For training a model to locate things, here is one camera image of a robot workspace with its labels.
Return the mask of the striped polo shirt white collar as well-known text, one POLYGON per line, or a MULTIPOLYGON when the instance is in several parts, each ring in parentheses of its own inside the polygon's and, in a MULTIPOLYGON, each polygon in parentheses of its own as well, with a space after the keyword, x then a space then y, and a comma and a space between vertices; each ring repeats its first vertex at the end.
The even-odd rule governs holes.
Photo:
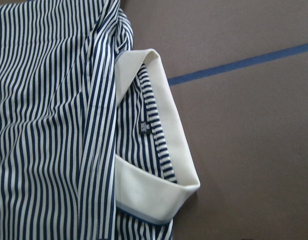
POLYGON ((199 186, 120 1, 0 4, 0 240, 170 240, 199 186))

